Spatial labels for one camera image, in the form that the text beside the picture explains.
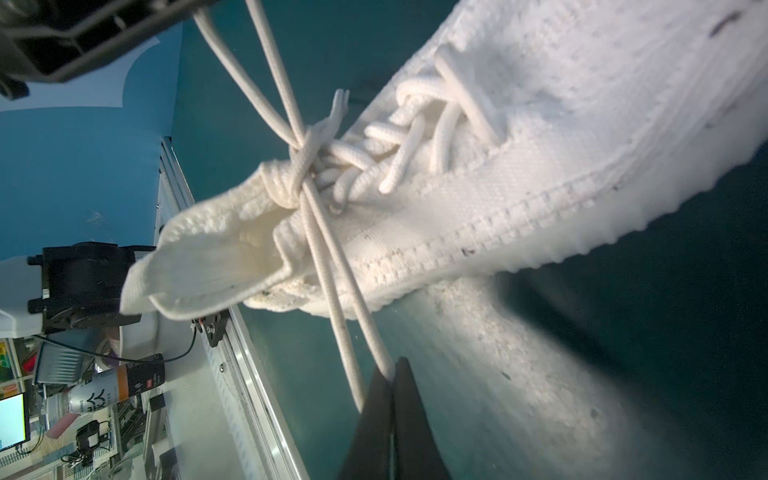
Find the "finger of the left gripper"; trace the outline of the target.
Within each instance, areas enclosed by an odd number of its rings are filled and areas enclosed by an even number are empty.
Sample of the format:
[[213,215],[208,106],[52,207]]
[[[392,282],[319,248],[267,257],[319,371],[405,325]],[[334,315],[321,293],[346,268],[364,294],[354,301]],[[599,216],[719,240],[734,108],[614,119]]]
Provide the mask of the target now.
[[1,82],[65,83],[209,5],[206,0],[3,1]]

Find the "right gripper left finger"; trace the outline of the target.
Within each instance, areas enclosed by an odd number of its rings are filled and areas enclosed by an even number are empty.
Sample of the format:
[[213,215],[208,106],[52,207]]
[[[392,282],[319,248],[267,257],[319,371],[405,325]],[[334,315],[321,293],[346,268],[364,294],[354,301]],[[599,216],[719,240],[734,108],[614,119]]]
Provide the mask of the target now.
[[339,480],[390,478],[393,393],[390,382],[376,369],[351,445],[337,476]]

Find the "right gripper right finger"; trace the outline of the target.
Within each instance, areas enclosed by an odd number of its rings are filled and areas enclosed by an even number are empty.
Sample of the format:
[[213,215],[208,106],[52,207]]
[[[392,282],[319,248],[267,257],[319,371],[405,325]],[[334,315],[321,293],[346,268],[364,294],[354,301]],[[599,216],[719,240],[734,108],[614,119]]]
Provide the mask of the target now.
[[400,357],[392,383],[395,479],[451,479],[436,445],[410,362]]

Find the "white shoelace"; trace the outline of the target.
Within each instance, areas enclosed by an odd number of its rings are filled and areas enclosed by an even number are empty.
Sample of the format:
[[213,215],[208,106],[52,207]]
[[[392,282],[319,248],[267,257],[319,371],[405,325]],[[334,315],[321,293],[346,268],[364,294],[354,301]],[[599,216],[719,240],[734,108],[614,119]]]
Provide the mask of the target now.
[[277,111],[248,75],[217,31],[208,8],[193,20],[205,42],[256,112],[289,148],[286,160],[271,161],[257,170],[267,190],[267,213],[275,219],[268,237],[277,249],[276,273],[268,281],[291,276],[301,259],[292,254],[286,236],[295,222],[305,243],[325,297],[343,369],[357,408],[365,405],[365,384],[351,343],[344,309],[350,307],[360,323],[369,351],[385,378],[395,366],[371,316],[341,243],[331,228],[337,214],[367,193],[388,196],[406,183],[409,170],[427,156],[430,174],[449,169],[449,153],[457,125],[467,121],[473,134],[498,143],[505,134],[489,97],[474,79],[471,64],[454,45],[438,46],[424,73],[408,74],[395,86],[395,109],[369,122],[360,140],[337,135],[348,113],[350,93],[334,93],[327,117],[306,125],[279,53],[264,7],[247,4],[248,13],[277,87],[283,109]]

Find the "white knit sneaker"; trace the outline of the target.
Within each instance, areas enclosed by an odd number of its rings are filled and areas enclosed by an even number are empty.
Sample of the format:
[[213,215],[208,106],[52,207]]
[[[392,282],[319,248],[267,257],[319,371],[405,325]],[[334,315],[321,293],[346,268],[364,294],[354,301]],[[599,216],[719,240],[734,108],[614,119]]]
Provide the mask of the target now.
[[305,221],[313,185],[353,273],[344,315],[422,286],[534,268],[611,243],[747,162],[767,138],[763,1],[462,1],[343,130],[349,94],[282,118],[205,39],[289,146],[169,221],[129,271],[125,314],[237,303],[327,316]]

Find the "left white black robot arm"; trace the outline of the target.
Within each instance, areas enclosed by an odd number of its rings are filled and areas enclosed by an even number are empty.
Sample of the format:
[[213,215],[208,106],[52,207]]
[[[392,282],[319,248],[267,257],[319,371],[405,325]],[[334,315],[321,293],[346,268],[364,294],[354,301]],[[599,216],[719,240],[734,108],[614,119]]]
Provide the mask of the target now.
[[1,334],[116,327],[197,1],[1,5]]

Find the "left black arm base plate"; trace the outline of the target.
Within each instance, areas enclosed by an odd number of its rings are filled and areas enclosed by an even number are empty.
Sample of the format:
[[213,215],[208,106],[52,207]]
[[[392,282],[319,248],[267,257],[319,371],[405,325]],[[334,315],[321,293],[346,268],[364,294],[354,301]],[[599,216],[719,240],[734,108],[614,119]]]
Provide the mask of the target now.
[[216,348],[224,338],[226,328],[231,320],[228,309],[194,319],[192,323],[196,329],[207,339],[211,348]]

